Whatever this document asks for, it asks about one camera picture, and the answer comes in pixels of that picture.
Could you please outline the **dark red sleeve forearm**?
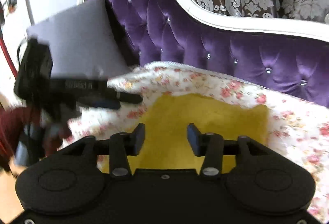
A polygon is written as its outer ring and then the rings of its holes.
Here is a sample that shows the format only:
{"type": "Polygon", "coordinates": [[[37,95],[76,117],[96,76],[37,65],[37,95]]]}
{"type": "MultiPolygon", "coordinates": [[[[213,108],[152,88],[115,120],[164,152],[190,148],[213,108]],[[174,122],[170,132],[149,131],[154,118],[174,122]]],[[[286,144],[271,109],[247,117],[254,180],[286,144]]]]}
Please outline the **dark red sleeve forearm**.
{"type": "MultiPolygon", "coordinates": [[[[14,156],[23,128],[29,123],[39,126],[40,120],[41,111],[33,107],[16,107],[1,111],[1,162],[8,164],[11,157],[14,156]]],[[[47,139],[43,143],[45,155],[54,154],[62,145],[63,139],[69,138],[71,135],[67,124],[60,127],[55,138],[47,139]]]]}

